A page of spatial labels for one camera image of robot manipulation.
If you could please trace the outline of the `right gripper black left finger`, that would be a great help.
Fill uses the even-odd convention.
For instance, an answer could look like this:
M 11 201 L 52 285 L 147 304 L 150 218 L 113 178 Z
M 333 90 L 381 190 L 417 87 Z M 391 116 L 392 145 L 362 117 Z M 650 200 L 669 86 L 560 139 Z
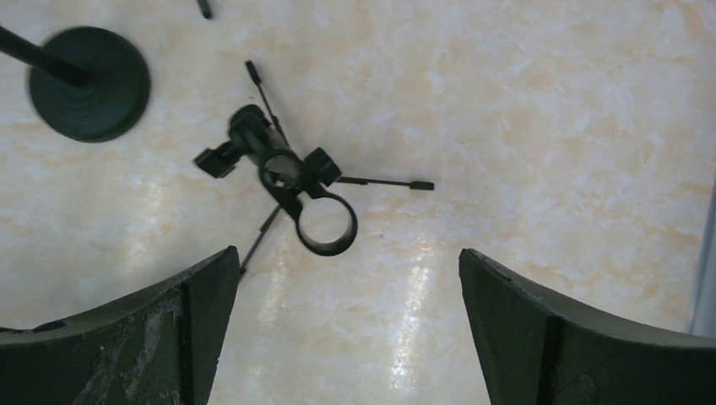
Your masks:
M 3 328 L 2 403 L 207 403 L 240 280 L 230 246 L 91 310 Z

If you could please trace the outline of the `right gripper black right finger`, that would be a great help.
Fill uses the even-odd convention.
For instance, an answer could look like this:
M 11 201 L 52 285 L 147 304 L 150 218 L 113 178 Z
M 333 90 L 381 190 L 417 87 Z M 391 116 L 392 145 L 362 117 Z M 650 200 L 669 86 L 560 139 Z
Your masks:
M 465 249 L 459 277 L 494 404 L 712 404 L 715 341 L 612 315 Z

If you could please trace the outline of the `small black tripod stand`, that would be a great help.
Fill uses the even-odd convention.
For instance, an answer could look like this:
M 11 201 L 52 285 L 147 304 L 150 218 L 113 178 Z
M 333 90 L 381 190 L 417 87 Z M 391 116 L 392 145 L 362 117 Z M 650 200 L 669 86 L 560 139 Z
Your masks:
M 256 166 L 258 179 L 263 188 L 277 202 L 271 214 L 264 220 L 257 239 L 252 243 L 241 264 L 241 273 L 246 272 L 248 263 L 281 211 L 293 220 L 300 242 L 310 252 L 321 257 L 334 257 L 347 251 L 357 236 L 358 220 L 350 204 L 327 189 L 334 183 L 359 186 L 370 184 L 406 186 L 410 190 L 421 191 L 435 189 L 435 184 L 431 181 L 389 181 L 346 176 L 328 153 L 320 147 L 315 148 L 305 158 L 300 158 L 291 148 L 278 117 L 273 113 L 254 62 L 246 60 L 245 66 L 258 89 L 264 107 L 248 104 L 237 110 L 228 123 L 228 140 L 216 148 L 205 149 L 193 160 L 193 163 L 204 173 L 215 179 L 222 179 L 236 168 L 241 159 L 247 158 Z M 300 219 L 304 204 L 299 196 L 303 193 L 312 200 L 328 199 L 346 208 L 350 221 L 340 237 L 333 241 L 321 242 L 314 240 L 301 228 Z

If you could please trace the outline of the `round base clip stand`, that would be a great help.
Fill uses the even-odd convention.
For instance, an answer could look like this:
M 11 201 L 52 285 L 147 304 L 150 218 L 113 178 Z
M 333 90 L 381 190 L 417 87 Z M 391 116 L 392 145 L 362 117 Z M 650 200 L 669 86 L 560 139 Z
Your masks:
M 39 117 L 81 143 L 103 143 L 130 131 L 149 104 L 149 65 L 119 34 L 74 26 L 38 46 L 1 29 L 1 51 L 29 67 L 27 90 Z

